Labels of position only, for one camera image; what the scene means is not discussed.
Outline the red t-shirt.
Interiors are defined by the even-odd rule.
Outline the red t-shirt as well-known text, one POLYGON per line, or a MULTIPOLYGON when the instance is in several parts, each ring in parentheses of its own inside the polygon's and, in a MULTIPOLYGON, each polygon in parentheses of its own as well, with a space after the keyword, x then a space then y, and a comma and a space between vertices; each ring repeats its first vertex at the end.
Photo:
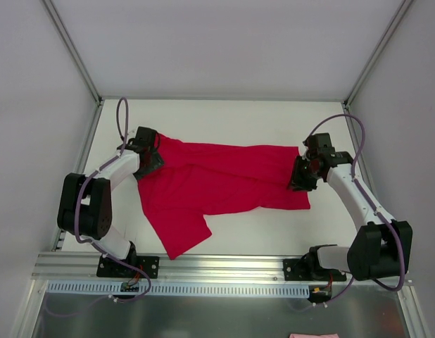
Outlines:
POLYGON ((138 181, 138 191, 144 215, 172 260, 211 237, 207 215, 310 209, 307 193, 287 186, 296 146, 159 139, 164 164, 138 181))

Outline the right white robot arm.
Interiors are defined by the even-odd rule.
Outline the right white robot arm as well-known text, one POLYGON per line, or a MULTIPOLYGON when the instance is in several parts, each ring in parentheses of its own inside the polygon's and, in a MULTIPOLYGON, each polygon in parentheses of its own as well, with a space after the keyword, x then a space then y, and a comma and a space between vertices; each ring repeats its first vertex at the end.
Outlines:
POLYGON ((306 275, 314 280, 329 270, 349 273, 357 281, 397 277, 398 291, 405 282, 412 244, 412 228, 392 216, 374 197, 355 170, 355 161, 342 153, 340 158, 324 156, 308 159, 297 156, 289 187, 295 192, 311 192, 317 181, 328 184, 345 206, 356 228, 350 246, 313 246, 304 263, 306 275))

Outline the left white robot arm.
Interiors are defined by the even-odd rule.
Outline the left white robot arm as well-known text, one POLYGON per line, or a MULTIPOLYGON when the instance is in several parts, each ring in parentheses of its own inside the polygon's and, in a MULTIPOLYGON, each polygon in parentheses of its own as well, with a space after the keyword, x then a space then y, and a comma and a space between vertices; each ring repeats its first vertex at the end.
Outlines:
POLYGON ((129 277, 137 269, 136 249, 112 226, 111 194, 127 177, 140 181, 163 165, 157 149, 128 146, 89 174, 68 174, 63 181, 58 228, 79 243, 92 245, 113 261, 119 275, 129 277))

